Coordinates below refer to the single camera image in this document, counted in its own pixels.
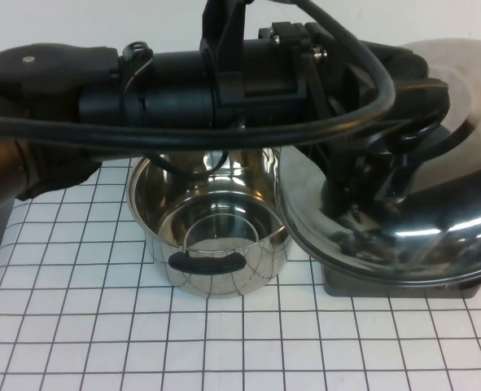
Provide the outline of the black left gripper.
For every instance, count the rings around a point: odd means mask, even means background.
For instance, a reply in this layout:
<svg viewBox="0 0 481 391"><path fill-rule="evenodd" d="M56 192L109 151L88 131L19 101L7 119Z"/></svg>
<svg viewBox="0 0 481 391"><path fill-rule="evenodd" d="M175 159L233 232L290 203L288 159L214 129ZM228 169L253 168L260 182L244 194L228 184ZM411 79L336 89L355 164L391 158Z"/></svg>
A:
<svg viewBox="0 0 481 391"><path fill-rule="evenodd" d="M420 55L397 46L362 42L355 53L336 40L315 40L304 57L311 114L307 138L397 138L392 144L384 199L401 199L420 164L433 158L430 136L439 124L439 79ZM368 204L364 166L370 150L334 141L325 153L325 204Z"/></svg>

